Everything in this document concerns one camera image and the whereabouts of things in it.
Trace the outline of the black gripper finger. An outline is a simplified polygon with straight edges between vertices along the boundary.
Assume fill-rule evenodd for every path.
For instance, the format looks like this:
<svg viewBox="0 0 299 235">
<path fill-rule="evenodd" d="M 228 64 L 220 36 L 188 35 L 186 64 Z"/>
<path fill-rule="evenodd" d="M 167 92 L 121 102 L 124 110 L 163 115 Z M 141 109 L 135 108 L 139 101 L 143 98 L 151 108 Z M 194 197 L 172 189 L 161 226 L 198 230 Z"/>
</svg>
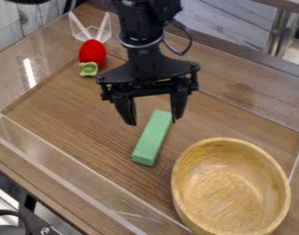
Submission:
<svg viewBox="0 0 299 235">
<path fill-rule="evenodd" d="M 172 121 L 183 117 L 187 108 L 187 90 L 171 93 Z"/>
<path fill-rule="evenodd" d="M 116 111 L 129 126 L 136 125 L 136 106 L 133 98 L 125 95 L 113 95 L 112 102 Z"/>
</svg>

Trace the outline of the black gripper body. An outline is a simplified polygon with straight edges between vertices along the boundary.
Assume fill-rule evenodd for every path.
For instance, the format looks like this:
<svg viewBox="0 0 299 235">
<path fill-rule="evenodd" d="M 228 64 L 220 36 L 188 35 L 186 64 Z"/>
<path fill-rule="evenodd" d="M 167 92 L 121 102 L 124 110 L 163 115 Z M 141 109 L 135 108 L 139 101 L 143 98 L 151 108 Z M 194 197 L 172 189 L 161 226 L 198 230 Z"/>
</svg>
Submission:
<svg viewBox="0 0 299 235">
<path fill-rule="evenodd" d="M 113 101 L 127 98 L 163 95 L 187 89 L 191 94 L 199 89 L 196 62 L 167 57 L 157 47 L 151 50 L 131 50 L 128 61 L 96 77 L 101 99 Z"/>
</svg>

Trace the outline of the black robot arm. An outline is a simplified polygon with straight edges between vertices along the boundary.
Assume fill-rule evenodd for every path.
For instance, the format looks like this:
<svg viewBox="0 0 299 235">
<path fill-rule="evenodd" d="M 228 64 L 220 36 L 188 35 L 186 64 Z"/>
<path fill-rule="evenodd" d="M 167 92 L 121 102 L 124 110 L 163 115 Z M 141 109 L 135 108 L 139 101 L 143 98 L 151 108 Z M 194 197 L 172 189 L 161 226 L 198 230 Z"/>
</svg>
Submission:
<svg viewBox="0 0 299 235">
<path fill-rule="evenodd" d="M 127 62 L 97 76 L 100 96 L 113 103 L 124 122 L 136 124 L 133 99 L 171 96 L 172 119 L 183 117 L 187 98 L 199 89 L 196 62 L 167 57 L 165 27 L 187 30 L 175 16 L 183 10 L 180 0 L 112 0 L 120 23 L 119 40 L 127 49 Z"/>
</svg>

